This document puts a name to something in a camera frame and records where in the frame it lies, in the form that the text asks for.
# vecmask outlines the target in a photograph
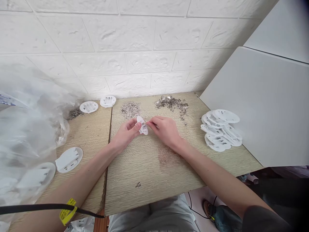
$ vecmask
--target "hand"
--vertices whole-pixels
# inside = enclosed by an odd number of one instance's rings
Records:
[[[139,130],[141,127],[142,124],[140,122],[137,122],[136,118],[130,119],[129,121],[121,124],[115,137],[110,142],[110,144],[117,149],[118,154],[123,152],[123,150],[136,136],[140,135]]]
[[[177,152],[177,148],[185,142],[177,130],[176,122],[171,118],[154,116],[146,123],[167,146]]]

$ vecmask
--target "floor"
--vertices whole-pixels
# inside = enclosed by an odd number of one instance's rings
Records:
[[[199,214],[203,215],[204,217],[206,217],[202,207],[202,202],[204,199],[206,199],[209,202],[213,203],[216,195],[209,189],[209,187],[199,188],[190,191],[189,193],[192,201],[192,209],[198,212]],[[190,206],[189,194],[186,192],[185,195],[187,202]],[[225,204],[219,198],[217,198],[215,205],[218,206]],[[193,212],[193,214],[195,216],[197,227],[200,230],[200,232],[218,232],[214,224],[209,219],[203,218],[195,212]]]

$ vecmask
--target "black cable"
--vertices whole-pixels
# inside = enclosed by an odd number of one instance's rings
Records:
[[[196,212],[195,210],[192,209],[191,196],[190,196],[190,193],[189,193],[189,192],[188,192],[188,194],[189,194],[189,198],[190,198],[190,209],[191,209],[193,212],[195,212],[195,213],[197,213],[198,215],[200,215],[201,217],[203,217],[203,218],[211,219],[211,218],[212,218],[212,215],[213,215],[213,208],[214,208],[214,206],[215,206],[215,202],[216,202],[217,196],[215,197],[215,200],[213,201],[213,204],[212,204],[213,207],[212,207],[212,209],[211,209],[211,215],[210,215],[210,218],[209,218],[209,217],[204,217],[203,215],[199,214],[198,212]]]
[[[73,210],[75,206],[67,205],[67,204],[35,204],[35,205],[14,205],[14,206],[1,206],[0,207],[0,215],[2,214],[10,214],[10,213],[20,213],[20,212],[28,212],[28,211],[38,211],[38,210],[49,210],[49,209],[67,209]],[[95,214],[88,210],[84,210],[77,207],[76,212],[87,214],[96,218],[105,218],[103,215]]]

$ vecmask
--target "forearm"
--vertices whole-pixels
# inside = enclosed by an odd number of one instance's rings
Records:
[[[86,165],[46,197],[42,203],[66,204],[70,198],[73,198],[76,200],[76,206],[80,207],[97,180],[117,154],[116,146],[111,143],[108,144],[89,160]],[[60,211],[43,210],[32,212],[24,218],[23,222],[18,226],[17,231],[24,231],[25,228],[33,232],[64,231],[66,227],[63,226],[59,219]]]
[[[241,218],[243,218],[247,208],[252,205],[272,210],[245,184],[201,154],[186,141],[175,148],[175,151],[192,166],[213,193]]]

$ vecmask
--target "gray pants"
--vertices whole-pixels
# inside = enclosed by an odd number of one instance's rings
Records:
[[[198,231],[184,194],[109,217],[109,232]]]

